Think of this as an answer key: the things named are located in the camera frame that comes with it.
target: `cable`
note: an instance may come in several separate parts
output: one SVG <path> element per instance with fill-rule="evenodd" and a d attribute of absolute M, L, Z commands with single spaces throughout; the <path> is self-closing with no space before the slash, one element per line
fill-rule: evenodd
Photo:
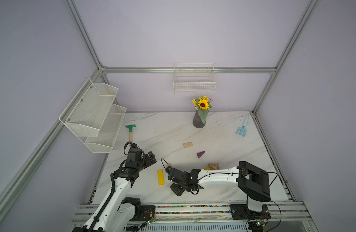
<path fill-rule="evenodd" d="M 126 147 L 128 146 L 128 144 L 130 145 L 130 148 L 132 148 L 132 145 L 135 144 L 135 143 L 132 143 L 132 142 L 127 142 L 127 143 L 125 143 L 125 146 L 124 146 L 124 155 L 127 155 L 127 154 L 125 153 L 125 149 L 126 149 Z"/>
<path fill-rule="evenodd" d="M 246 229 L 247 232 L 249 232 L 249 231 L 248 231 L 247 228 L 246 228 L 246 223 L 248 223 L 248 222 L 251 221 L 251 220 L 254 220 L 254 221 L 258 222 L 258 221 L 255 220 L 255 219 L 249 219 L 247 222 L 245 222 L 245 229 Z"/>
<path fill-rule="evenodd" d="M 276 176 L 275 176 L 275 178 L 273 179 L 273 181 L 270 183 L 270 186 L 272 185 L 272 183 L 275 181 L 275 179 L 279 176 L 277 173 L 275 173 L 275 172 L 269 172 L 269 173 L 274 173 L 274 174 L 276 174 Z"/>
<path fill-rule="evenodd" d="M 197 181 L 201 180 L 202 178 L 208 176 L 208 175 L 212 175 L 212 174 L 235 174 L 235 175 L 238 175 L 238 173 L 228 173 L 228 172 L 213 172 L 213 173 L 208 173 L 207 175 L 201 177 L 200 179 L 198 179 Z"/>
<path fill-rule="evenodd" d="M 164 167 L 164 169 L 166 169 L 166 168 L 165 168 L 165 165 L 164 165 L 164 163 L 163 163 L 162 161 L 165 161 L 165 163 L 167 163 L 167 164 L 169 165 L 169 167 L 171 167 L 171 165 L 170 165 L 168 162 L 166 162 L 166 160 L 164 160 L 164 159 L 162 158 L 162 159 L 161 159 L 161 163 L 162 163 L 162 166 Z"/>
<path fill-rule="evenodd" d="M 137 225 L 132 225 L 130 227 L 127 227 L 126 228 L 126 231 L 139 231 L 141 230 L 143 227 L 147 226 L 148 222 L 154 218 L 154 215 L 152 215 L 152 217 L 148 218 L 145 222 L 143 222 L 143 224 L 141 224 L 140 226 L 137 226 Z"/>
<path fill-rule="evenodd" d="M 273 227 L 273 228 L 267 230 L 266 232 L 268 232 L 268 231 L 270 231 L 270 230 L 273 230 L 274 228 L 278 227 L 279 224 L 281 223 L 281 209 L 280 209 L 279 205 L 278 205 L 276 202 L 273 202 L 273 203 L 275 203 L 275 204 L 277 205 L 277 207 L 279 208 L 279 211 L 280 211 L 280 221 L 279 221 L 279 223 L 278 223 L 275 227 Z"/>
<path fill-rule="evenodd" d="M 199 193 L 199 189 L 197 189 L 196 193 L 193 193 L 192 191 L 190 191 L 193 195 L 197 195 Z"/>
<path fill-rule="evenodd" d="M 88 231 L 92 231 L 94 226 L 97 224 L 100 216 L 102 215 L 104 209 L 106 208 L 107 204 L 110 202 L 114 192 L 115 191 L 115 178 L 113 176 L 113 173 L 111 173 L 111 182 L 112 182 L 112 188 L 111 188 L 111 192 L 110 192 L 110 195 L 107 197 L 106 201 L 104 202 L 104 204 L 102 205 L 101 209 L 98 211 L 98 214 L 94 217 L 94 220 L 93 222 L 91 223 L 90 227 L 89 227 L 89 230 Z"/>
<path fill-rule="evenodd" d="M 126 160 L 122 161 L 120 164 L 120 167 L 122 167 L 125 164 Z"/>

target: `black coiled cable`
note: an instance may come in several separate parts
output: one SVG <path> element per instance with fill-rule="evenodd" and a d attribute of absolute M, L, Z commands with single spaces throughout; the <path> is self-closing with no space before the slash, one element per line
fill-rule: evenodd
<path fill-rule="evenodd" d="M 115 186 L 115 178 L 113 176 L 113 173 L 111 173 L 111 182 L 112 182 L 112 188 L 111 188 L 111 192 L 110 192 L 110 195 L 107 197 L 107 200 L 106 202 L 104 202 L 104 204 L 102 205 L 101 209 L 99 210 L 97 216 L 94 216 L 94 220 L 93 222 L 91 223 L 90 227 L 89 227 L 89 230 L 88 231 L 92 231 L 94 226 L 96 225 L 96 223 L 98 222 L 99 220 L 99 217 L 102 215 L 102 212 L 104 211 L 104 209 L 106 208 L 107 204 L 110 202 L 113 194 L 116 192 L 116 186 Z"/>

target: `green leaf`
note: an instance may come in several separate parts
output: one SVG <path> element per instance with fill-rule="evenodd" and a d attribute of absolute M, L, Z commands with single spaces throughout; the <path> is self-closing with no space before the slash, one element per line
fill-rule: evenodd
<path fill-rule="evenodd" d="M 199 116 L 200 116 L 200 119 L 203 123 L 206 122 L 206 117 L 208 117 L 208 110 L 206 109 L 197 109 L 198 113 L 199 113 Z"/>

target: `sunflower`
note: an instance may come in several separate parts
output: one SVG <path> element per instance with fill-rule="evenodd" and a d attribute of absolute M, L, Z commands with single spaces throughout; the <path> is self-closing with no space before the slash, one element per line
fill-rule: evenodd
<path fill-rule="evenodd" d="M 193 100 L 192 100 L 192 103 L 197 107 L 197 101 L 196 101 L 196 99 L 193 99 Z"/>
<path fill-rule="evenodd" d="M 208 104 L 208 101 L 207 100 L 199 100 L 199 103 L 198 103 L 200 109 L 208 109 L 209 108 L 209 104 Z"/>

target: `yellow block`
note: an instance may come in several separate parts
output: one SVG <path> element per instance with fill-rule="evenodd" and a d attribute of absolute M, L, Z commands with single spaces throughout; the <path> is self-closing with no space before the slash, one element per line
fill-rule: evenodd
<path fill-rule="evenodd" d="M 164 185 L 164 174 L 162 172 L 162 169 L 157 170 L 157 177 L 159 178 L 159 185 Z"/>

